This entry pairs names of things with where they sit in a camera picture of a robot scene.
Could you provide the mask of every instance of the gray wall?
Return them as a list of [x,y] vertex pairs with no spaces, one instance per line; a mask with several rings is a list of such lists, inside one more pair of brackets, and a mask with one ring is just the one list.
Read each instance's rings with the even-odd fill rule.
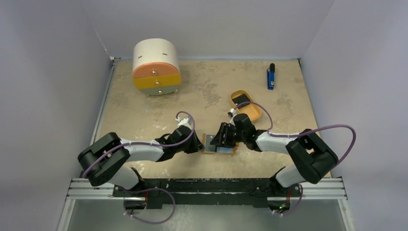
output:
[[[319,126],[346,123],[356,145],[336,168],[357,230],[408,225],[408,1],[336,0],[303,56]],[[322,136],[339,154],[348,131]]]
[[334,0],[83,0],[111,56],[163,38],[180,58],[299,58]]
[[110,60],[78,0],[0,1],[0,224],[55,230]]

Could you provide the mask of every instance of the white panel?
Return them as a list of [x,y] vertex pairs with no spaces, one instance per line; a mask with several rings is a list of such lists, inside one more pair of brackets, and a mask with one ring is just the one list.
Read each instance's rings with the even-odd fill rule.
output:
[[162,38],[181,58],[298,58],[334,0],[83,0],[109,55]]
[[0,223],[56,230],[110,60],[78,0],[0,2]]
[[[357,132],[343,175],[356,230],[408,226],[408,1],[336,0],[303,57],[319,126],[345,123]],[[346,129],[321,132],[338,154]]]

